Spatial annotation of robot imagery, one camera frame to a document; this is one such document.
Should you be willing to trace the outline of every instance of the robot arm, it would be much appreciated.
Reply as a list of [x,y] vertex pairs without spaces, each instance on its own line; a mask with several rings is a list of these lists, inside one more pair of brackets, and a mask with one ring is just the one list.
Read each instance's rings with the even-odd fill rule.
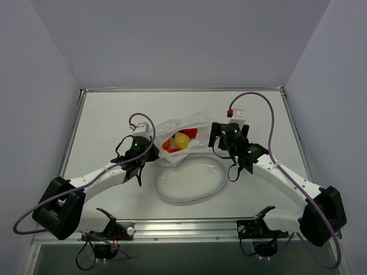
[[[259,144],[250,143],[247,139],[249,126],[245,125],[243,110],[228,111],[228,124],[213,123],[210,133],[209,146],[213,147],[217,137],[220,137],[218,147],[226,150],[239,173],[246,169],[248,172],[265,179],[278,190],[289,197],[299,208],[299,211],[276,209],[268,206],[255,219],[261,230],[289,231],[302,233],[308,241],[316,246],[326,243],[331,233],[316,209],[306,199],[305,195],[278,168],[279,162],[272,160],[267,149]],[[346,224],[346,216],[340,193],[334,187],[324,189],[317,184],[303,179],[292,170],[282,165],[300,187],[315,201],[330,222],[334,231]]]
[[[112,159],[107,165],[88,175],[69,180],[60,176],[54,178],[40,203],[65,191],[73,189],[76,191],[43,205],[33,212],[32,218],[60,240],[66,239],[75,231],[114,231],[119,225],[112,215],[103,209],[83,211],[83,206],[104,190],[126,183],[134,177],[138,177],[141,185],[139,172],[146,162],[158,159],[158,149],[155,145],[141,158],[128,163],[123,162],[136,158],[148,149],[151,143],[148,132],[147,123],[139,124],[134,129],[131,147],[125,155]],[[89,184],[88,187],[80,188],[91,182],[93,184]]]

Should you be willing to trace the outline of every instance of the white plastic bag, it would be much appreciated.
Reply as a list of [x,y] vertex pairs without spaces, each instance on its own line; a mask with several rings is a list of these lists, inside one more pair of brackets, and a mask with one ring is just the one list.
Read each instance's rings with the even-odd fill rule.
[[[155,126],[154,144],[159,149],[159,159],[156,160],[156,163],[160,166],[176,166],[189,154],[211,152],[208,147],[211,127],[212,119],[210,119],[206,111],[198,112],[182,119],[170,119],[157,124]],[[197,134],[196,138],[190,141],[187,149],[168,153],[162,148],[163,143],[178,131],[191,128],[196,128]]]

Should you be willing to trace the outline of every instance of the red fruit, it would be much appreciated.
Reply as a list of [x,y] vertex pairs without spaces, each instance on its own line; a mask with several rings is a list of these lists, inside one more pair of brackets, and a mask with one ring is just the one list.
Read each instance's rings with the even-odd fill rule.
[[167,150],[168,148],[170,148],[170,146],[171,146],[171,142],[170,142],[170,140],[168,139],[166,142],[164,142],[164,143],[163,143],[162,148],[163,148],[164,150]]
[[185,129],[185,130],[182,130],[182,132],[186,136],[188,136],[190,139],[194,139],[196,138],[197,128]]
[[166,151],[167,151],[168,153],[175,153],[175,152],[178,152],[178,151],[179,151],[179,149],[177,149],[177,148],[171,148],[171,149],[166,149]]

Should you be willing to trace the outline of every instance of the gray floor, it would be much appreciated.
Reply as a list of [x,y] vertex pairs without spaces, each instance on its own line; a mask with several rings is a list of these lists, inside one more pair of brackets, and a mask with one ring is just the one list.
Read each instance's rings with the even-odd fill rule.
[[[292,241],[281,256],[270,262],[245,256],[237,242],[128,244],[123,248],[133,259],[106,265],[100,262],[86,272],[78,270],[75,264],[80,248],[81,245],[43,245],[34,274],[339,274],[316,262],[299,241]],[[330,246],[319,248],[317,252],[326,262],[332,263]],[[82,256],[80,264],[88,266],[90,257]]]

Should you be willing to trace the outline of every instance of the red object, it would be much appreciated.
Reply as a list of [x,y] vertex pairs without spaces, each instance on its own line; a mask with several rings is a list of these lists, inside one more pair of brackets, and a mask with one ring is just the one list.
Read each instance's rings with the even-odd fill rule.
[[186,136],[188,136],[190,139],[196,138],[197,134],[197,128],[191,128],[191,129],[185,129],[182,131]]
[[167,149],[166,150],[168,153],[175,153],[175,152],[178,152],[179,151],[179,149],[177,149],[177,148],[171,148],[171,149]]
[[233,110],[230,109],[227,111],[227,117],[232,117],[233,116]]
[[162,148],[167,150],[171,146],[171,141],[168,139],[166,142],[163,143]]

